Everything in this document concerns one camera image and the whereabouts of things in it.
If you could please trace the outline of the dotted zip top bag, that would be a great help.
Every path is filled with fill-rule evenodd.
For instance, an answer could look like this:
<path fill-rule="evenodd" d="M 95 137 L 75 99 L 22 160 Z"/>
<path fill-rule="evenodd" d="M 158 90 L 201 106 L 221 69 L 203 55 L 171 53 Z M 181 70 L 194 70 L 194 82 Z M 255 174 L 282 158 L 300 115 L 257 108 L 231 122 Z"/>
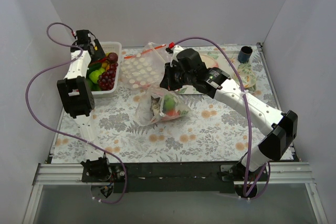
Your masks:
<path fill-rule="evenodd" d="M 147 126 L 187 116 L 190 111 L 174 92 L 163 88 L 149 88 L 140 99 L 134 117 L 137 124 Z"/>

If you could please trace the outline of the grey toy fish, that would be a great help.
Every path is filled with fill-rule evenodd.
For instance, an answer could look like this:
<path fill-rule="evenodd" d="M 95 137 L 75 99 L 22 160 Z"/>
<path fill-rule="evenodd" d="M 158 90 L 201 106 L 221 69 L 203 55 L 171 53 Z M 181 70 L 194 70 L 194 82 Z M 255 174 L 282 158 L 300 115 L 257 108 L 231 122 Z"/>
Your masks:
<path fill-rule="evenodd" d="M 153 116 L 157 121 L 162 118 L 161 102 L 161 97 L 151 96 L 151 111 L 153 112 Z"/>

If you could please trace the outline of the orange carrot toy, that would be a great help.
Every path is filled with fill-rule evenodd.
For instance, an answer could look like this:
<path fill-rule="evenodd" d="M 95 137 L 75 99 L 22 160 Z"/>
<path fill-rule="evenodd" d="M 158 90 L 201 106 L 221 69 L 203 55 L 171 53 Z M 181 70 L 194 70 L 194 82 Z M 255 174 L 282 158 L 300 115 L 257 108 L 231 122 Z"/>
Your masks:
<path fill-rule="evenodd" d="M 169 117 L 175 117 L 175 116 L 180 116 L 180 115 L 181 115 L 180 110 L 178 110 L 178 111 L 170 110 L 170 111 L 166 112 L 166 116 L 169 116 Z"/>

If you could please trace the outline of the dark purple plum toy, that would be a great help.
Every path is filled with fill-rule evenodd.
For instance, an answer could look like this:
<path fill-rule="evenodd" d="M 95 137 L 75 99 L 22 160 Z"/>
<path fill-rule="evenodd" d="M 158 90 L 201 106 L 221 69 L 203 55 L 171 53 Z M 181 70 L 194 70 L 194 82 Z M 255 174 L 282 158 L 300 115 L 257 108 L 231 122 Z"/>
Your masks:
<path fill-rule="evenodd" d="M 116 63 L 118 62 L 118 54 L 115 52 L 108 52 L 102 61 L 108 61 L 111 64 Z"/>

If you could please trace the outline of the green lime toy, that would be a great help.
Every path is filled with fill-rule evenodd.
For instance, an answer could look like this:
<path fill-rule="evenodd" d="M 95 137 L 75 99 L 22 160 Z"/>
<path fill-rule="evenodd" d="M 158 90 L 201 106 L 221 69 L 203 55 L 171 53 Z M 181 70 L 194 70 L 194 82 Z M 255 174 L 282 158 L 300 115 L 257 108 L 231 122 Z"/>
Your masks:
<path fill-rule="evenodd" d="M 104 68 L 100 68 L 98 70 L 94 70 L 89 74 L 89 79 L 92 81 L 93 84 L 98 83 L 99 76 L 105 72 Z"/>

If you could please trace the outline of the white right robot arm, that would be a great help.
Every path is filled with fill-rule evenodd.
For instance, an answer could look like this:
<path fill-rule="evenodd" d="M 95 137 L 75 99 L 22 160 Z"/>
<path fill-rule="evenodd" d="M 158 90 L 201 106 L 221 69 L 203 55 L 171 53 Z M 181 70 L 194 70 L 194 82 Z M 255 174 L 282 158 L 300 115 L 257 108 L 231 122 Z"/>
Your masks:
<path fill-rule="evenodd" d="M 175 46 L 170 53 L 172 60 L 165 64 L 161 88 L 175 91 L 183 86 L 193 86 L 197 92 L 250 119 L 265 136 L 251 154 L 245 154 L 240 160 L 237 173 L 242 180 L 251 180 L 266 162 L 281 159 L 297 134 L 296 113 L 284 113 L 242 91 L 229 74 L 218 67 L 208 68 L 194 49 Z"/>

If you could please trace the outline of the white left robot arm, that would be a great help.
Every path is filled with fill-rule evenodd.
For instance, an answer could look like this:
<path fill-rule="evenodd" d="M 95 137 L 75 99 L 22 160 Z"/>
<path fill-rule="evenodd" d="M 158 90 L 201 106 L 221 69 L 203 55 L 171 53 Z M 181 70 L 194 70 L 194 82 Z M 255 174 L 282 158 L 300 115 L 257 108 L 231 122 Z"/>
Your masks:
<path fill-rule="evenodd" d="M 111 178 L 112 170 L 105 153 L 92 146 L 97 140 L 91 114 L 95 99 L 86 80 L 91 60 L 102 56 L 103 50 L 97 39 L 91 39 L 89 30 L 82 29 L 72 34 L 76 40 L 70 49 L 71 63 L 65 77 L 57 81 L 57 89 L 65 112 L 75 121 L 80 137 L 89 145 L 86 160 L 81 162 L 86 176 L 106 182 Z"/>

